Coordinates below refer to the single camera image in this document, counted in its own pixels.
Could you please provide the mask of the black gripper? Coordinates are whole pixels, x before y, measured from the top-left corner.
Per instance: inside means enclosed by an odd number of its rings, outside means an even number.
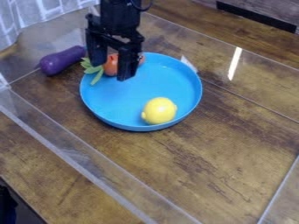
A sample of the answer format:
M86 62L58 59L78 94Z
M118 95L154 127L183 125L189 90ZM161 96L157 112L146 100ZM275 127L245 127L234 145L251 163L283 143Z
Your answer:
M99 14L86 16L86 40L90 63L102 66L108 60L108 47L118 49L116 79L137 75L145 36L139 33L143 0L100 0Z

